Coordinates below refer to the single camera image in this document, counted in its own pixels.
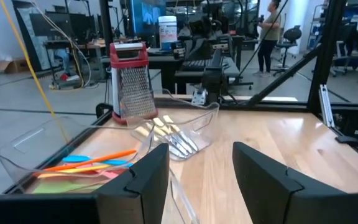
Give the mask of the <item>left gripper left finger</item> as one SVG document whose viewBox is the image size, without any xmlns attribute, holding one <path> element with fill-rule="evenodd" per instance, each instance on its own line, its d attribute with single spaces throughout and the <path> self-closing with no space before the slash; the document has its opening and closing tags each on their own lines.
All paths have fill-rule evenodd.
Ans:
<svg viewBox="0 0 358 224">
<path fill-rule="evenodd" d="M 168 144 L 90 193 L 0 195 L 0 224 L 161 224 Z"/>
</svg>

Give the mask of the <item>red silicone spatula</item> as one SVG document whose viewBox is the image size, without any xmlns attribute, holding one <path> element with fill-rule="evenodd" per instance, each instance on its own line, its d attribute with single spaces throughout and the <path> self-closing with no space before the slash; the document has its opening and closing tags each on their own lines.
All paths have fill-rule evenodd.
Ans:
<svg viewBox="0 0 358 224">
<path fill-rule="evenodd" d="M 114 176 L 118 176 L 121 173 L 125 172 L 127 169 L 115 169 L 115 170 L 91 170 L 93 173 L 102 174 L 108 178 L 113 178 Z"/>
</svg>

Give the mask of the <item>orange silicone spatula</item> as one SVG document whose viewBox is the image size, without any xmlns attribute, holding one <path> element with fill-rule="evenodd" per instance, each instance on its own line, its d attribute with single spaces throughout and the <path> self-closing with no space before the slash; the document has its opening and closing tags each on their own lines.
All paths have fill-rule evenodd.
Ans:
<svg viewBox="0 0 358 224">
<path fill-rule="evenodd" d="M 117 158 L 120 158 L 120 157 L 129 156 L 131 154 L 135 154 L 136 152 L 137 151 L 135 149 L 115 152 L 115 153 L 107 155 L 107 156 L 98 157 L 98 158 L 95 158 L 95 159 L 90 159 L 90 160 L 84 161 L 84 162 L 77 162 L 77 163 L 70 164 L 70 165 L 67 165 L 67 166 L 50 167 L 50 168 L 44 169 L 44 171 L 60 171 L 60 170 L 73 169 L 73 168 L 78 167 L 78 166 L 88 165 L 88 164 L 97 163 L 97 162 L 104 162 L 104 161 L 107 161 L 107 160 L 110 160 L 110 159 L 117 159 Z"/>
</svg>

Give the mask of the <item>blue silicone spatula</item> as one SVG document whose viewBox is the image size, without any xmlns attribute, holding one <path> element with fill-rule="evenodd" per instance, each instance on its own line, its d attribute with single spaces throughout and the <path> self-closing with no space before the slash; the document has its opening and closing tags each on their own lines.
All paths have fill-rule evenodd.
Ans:
<svg viewBox="0 0 358 224">
<path fill-rule="evenodd" d="M 84 162 L 84 161 L 88 161 L 90 159 L 95 159 L 95 158 L 91 158 L 88 156 L 82 156 L 82 155 L 72 155 L 72 156 L 66 156 L 63 158 L 63 162 L 69 163 L 69 164 L 74 164 L 77 162 Z M 133 166 L 134 163 L 133 162 L 129 162 L 126 160 L 122 160 L 122 159 L 110 159 L 104 162 L 97 162 L 99 164 L 105 164 L 105 165 L 110 165 L 110 166 L 124 166 L 124 167 L 130 167 Z"/>
</svg>

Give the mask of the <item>green silicone spatula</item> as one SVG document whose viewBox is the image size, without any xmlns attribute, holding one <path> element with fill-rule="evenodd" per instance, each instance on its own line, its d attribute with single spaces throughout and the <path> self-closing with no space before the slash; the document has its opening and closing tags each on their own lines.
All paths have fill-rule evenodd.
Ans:
<svg viewBox="0 0 358 224">
<path fill-rule="evenodd" d="M 81 189 L 97 189 L 102 184 L 76 184 L 69 181 L 42 182 L 33 191 L 33 194 L 57 194 Z"/>
</svg>

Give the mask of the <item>clear plastic bin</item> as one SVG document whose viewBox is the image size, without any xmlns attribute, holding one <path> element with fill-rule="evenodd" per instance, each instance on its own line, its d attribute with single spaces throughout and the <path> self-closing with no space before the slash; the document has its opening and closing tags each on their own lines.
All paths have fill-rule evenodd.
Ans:
<svg viewBox="0 0 358 224">
<path fill-rule="evenodd" d="M 138 136 L 133 125 L 120 126 L 110 119 L 95 124 L 82 125 L 69 117 L 48 121 L 19 136 L 0 149 L 0 161 L 13 181 L 6 194 L 33 194 L 42 182 L 69 181 L 76 184 L 106 184 L 110 180 L 101 174 L 73 174 L 40 179 L 37 174 L 56 173 L 44 171 L 55 166 L 67 166 L 63 158 L 82 155 L 103 157 L 115 152 L 135 149 L 137 152 L 117 159 L 133 162 L 141 160 L 152 150 L 152 132 Z M 129 169 L 110 166 L 106 170 Z M 85 193 L 91 189 L 72 190 L 63 193 Z"/>
<path fill-rule="evenodd" d="M 195 209 L 171 169 L 162 224 L 200 224 Z"/>
<path fill-rule="evenodd" d="M 170 158 L 175 161 L 185 161 L 195 156 L 197 153 L 212 145 L 216 139 L 215 125 L 216 119 L 218 118 L 219 104 L 211 103 L 205 106 L 194 105 L 191 103 L 191 98 L 192 95 L 175 95 L 166 89 L 154 91 L 155 107 L 158 110 L 156 118 L 160 118 L 167 124 L 163 120 L 163 116 L 168 115 L 173 120 L 173 123 L 195 142 L 199 149 L 198 152 L 192 153 L 186 159 L 178 160 L 170 156 Z M 139 126 L 146 128 L 147 123 L 156 126 L 153 119 L 135 119 L 129 124 L 136 128 Z M 151 146 L 153 148 L 158 146 L 154 145 L 153 137 Z"/>
</svg>

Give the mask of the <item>silver aluminium extrusion piece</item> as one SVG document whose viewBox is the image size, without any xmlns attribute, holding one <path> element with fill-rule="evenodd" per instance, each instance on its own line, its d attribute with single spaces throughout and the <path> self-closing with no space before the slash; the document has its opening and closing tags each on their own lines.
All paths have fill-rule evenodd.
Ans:
<svg viewBox="0 0 358 224">
<path fill-rule="evenodd" d="M 331 109 L 329 92 L 326 85 L 319 86 L 319 101 L 321 106 L 323 123 L 329 128 L 334 128 L 335 127 L 334 116 Z"/>
</svg>

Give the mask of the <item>silver mounting plate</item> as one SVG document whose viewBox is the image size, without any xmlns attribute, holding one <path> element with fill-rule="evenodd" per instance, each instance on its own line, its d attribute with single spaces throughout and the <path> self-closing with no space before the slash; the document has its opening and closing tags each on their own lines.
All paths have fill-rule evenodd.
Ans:
<svg viewBox="0 0 358 224">
<path fill-rule="evenodd" d="M 191 98 L 194 105 L 205 106 L 207 103 L 208 91 L 204 88 L 195 89 Z"/>
</svg>

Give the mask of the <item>grey computer cart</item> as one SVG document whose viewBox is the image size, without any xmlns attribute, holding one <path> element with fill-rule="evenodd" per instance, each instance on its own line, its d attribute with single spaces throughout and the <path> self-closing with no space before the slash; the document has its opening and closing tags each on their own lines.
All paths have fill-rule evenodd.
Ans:
<svg viewBox="0 0 358 224">
<path fill-rule="evenodd" d="M 188 72 L 180 70 L 184 61 L 172 56 L 150 56 L 149 63 L 140 67 L 111 68 L 113 90 L 119 94 L 125 92 L 138 93 L 151 90 L 151 70 L 159 70 L 161 86 L 173 94 L 185 95 L 190 91 L 188 85 L 200 84 L 202 72 Z"/>
</svg>

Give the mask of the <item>backlit black keyboard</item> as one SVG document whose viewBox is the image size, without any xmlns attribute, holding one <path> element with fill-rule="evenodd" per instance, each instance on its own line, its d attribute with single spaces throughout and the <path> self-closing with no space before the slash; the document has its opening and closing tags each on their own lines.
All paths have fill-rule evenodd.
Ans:
<svg viewBox="0 0 358 224">
<path fill-rule="evenodd" d="M 202 72 L 208 65 L 211 64 L 211 61 L 211 59 L 184 61 L 180 70 L 188 72 Z"/>
</svg>

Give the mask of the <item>black office chair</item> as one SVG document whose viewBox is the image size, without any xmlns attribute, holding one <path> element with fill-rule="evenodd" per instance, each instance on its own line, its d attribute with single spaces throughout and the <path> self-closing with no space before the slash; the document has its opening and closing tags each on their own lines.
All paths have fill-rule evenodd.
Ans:
<svg viewBox="0 0 358 224">
<path fill-rule="evenodd" d="M 283 40 L 276 45 L 277 49 L 285 49 L 285 51 L 282 57 L 282 65 L 279 66 L 277 69 L 274 69 L 274 77 L 279 73 L 286 72 L 289 69 L 289 67 L 286 66 L 288 49 L 296 47 L 298 45 L 297 40 L 302 35 L 300 27 L 301 25 L 296 25 L 293 28 L 286 30 L 283 34 Z"/>
</svg>

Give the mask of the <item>dark background desk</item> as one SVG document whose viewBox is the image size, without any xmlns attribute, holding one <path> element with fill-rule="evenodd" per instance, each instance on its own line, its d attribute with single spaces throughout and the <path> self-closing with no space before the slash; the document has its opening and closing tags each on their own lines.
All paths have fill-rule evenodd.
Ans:
<svg viewBox="0 0 358 224">
<path fill-rule="evenodd" d="M 107 59 L 106 56 L 102 56 L 102 49 L 106 48 L 104 40 L 97 40 L 96 42 L 89 42 L 84 45 L 75 45 L 72 44 L 69 40 L 48 40 L 44 42 L 44 47 L 47 52 L 47 59 L 50 65 L 50 71 L 52 74 L 52 82 L 50 84 L 50 89 L 53 91 L 61 90 L 61 87 L 71 86 L 73 89 L 77 88 L 85 88 L 91 85 L 91 82 L 97 83 L 98 81 L 104 80 L 106 78 L 106 69 L 102 63 L 102 59 Z M 62 80 L 56 73 L 56 67 L 53 66 L 51 57 L 49 54 L 49 50 L 56 49 L 65 49 L 72 54 L 76 54 L 78 51 L 82 54 L 84 59 L 87 59 L 83 54 L 82 50 L 95 50 L 96 51 L 96 63 L 98 64 L 98 69 L 94 70 L 90 67 L 88 61 L 86 64 L 88 65 L 88 74 L 84 74 L 76 78 L 75 76 L 71 76 L 67 80 Z"/>
</svg>

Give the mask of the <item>blue white item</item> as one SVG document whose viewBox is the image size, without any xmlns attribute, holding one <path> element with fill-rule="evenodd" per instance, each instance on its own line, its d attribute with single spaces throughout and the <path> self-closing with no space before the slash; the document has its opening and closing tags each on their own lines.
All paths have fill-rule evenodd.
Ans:
<svg viewBox="0 0 358 224">
<path fill-rule="evenodd" d="M 158 18 L 159 40 L 161 50 L 171 50 L 171 44 L 178 40 L 177 17 L 160 16 Z"/>
</svg>

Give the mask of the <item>cardboard box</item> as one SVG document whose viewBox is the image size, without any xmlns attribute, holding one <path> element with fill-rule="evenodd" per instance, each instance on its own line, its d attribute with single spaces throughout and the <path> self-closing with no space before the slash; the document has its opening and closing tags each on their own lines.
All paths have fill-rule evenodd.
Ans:
<svg viewBox="0 0 358 224">
<path fill-rule="evenodd" d="M 29 71 L 29 66 L 25 59 L 16 60 L 1 60 L 0 61 L 0 73 L 21 73 Z"/>
</svg>

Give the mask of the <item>computer monitor with black stand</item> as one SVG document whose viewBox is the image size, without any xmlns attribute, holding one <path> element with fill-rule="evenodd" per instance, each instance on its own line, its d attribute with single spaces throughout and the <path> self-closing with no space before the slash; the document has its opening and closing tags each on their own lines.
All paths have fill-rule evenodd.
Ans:
<svg viewBox="0 0 358 224">
<path fill-rule="evenodd" d="M 158 19 L 166 15 L 166 0 L 131 0 L 133 34 L 160 48 Z"/>
</svg>

